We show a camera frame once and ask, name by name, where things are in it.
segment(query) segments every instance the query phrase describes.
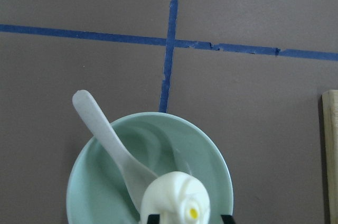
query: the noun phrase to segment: spoon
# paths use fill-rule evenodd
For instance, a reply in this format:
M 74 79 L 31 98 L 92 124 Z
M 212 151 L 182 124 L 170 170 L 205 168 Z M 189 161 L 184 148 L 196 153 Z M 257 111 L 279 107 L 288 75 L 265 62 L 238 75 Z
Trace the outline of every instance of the spoon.
M 130 198 L 140 212 L 144 192 L 157 175 L 127 150 L 88 91 L 77 91 L 73 95 L 73 105 L 88 129 L 117 164 Z

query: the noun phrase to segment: bowl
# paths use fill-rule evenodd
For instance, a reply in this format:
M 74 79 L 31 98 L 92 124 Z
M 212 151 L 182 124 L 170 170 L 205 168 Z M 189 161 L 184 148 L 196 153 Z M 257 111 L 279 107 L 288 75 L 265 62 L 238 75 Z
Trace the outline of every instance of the bowl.
M 123 144 L 159 176 L 182 171 L 199 179 L 211 203 L 209 223 L 232 214 L 227 165 L 213 141 L 190 122 L 167 113 L 128 115 L 111 123 Z M 136 211 L 116 164 L 92 138 L 80 152 L 67 188 L 69 224 L 137 224 Z

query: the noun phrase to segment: blue tape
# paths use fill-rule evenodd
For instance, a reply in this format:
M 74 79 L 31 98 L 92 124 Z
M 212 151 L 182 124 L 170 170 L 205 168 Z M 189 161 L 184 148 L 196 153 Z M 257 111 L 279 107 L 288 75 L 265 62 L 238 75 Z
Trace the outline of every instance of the blue tape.
M 108 33 L 48 29 L 44 27 L 29 27 L 29 26 L 16 26 L 16 25 L 5 25 L 5 24 L 0 24 L 0 32 L 47 35 L 47 36 L 58 36 L 58 37 L 63 37 L 63 38 L 77 38 L 77 39 L 99 40 L 99 41 L 120 42 L 120 43 L 149 44 L 149 45 L 160 45 L 160 46 L 165 46 L 166 44 L 165 38 L 149 38 L 146 36 L 118 35 L 118 34 L 108 34 Z
M 159 100 L 159 112 L 167 112 L 170 79 L 173 65 L 173 54 L 175 47 L 175 36 L 176 36 L 176 19 L 179 2 L 178 0 L 170 1 L 169 21 L 168 21 L 168 33 L 165 45 L 165 57 L 164 57 L 164 68 L 163 75 L 164 80 L 162 81 L 161 98 Z
M 302 58 L 302 59 L 320 59 L 338 61 L 338 53 L 320 52 L 320 51 L 301 51 L 301 50 L 284 50 L 279 52 L 279 56 Z
M 167 64 L 165 75 L 169 75 L 171 73 L 172 55 L 174 47 L 338 61 L 338 53 L 333 52 L 304 51 L 293 49 L 281 50 L 279 48 L 271 48 L 271 47 L 236 45 L 225 43 L 212 44 L 210 42 L 201 42 L 201 41 L 173 40 L 172 38 L 167 42 L 165 38 L 149 38 L 145 36 L 135 36 L 135 35 L 118 35 L 108 33 L 86 32 L 86 31 L 48 29 L 44 27 L 29 27 L 29 26 L 0 24 L 0 32 L 47 35 L 47 36 L 58 36 L 63 38 L 77 38 L 77 39 L 160 45 L 160 46 L 166 46 L 168 44 L 166 47 Z
M 338 61 L 338 53 L 321 52 L 321 51 L 304 51 L 304 50 L 281 50 L 273 47 L 250 46 L 240 44 L 212 44 L 210 42 L 175 40 L 177 48 L 193 48 L 210 51 L 226 51 L 239 52 L 262 55 L 275 55 L 283 57 L 303 58 L 303 59 L 318 59 Z

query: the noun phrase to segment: wooden board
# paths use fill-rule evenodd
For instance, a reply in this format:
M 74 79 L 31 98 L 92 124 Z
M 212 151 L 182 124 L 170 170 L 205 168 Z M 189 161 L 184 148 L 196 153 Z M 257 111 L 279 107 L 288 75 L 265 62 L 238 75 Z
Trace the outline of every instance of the wooden board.
M 325 148 L 331 224 L 338 224 L 338 90 L 323 93 Z

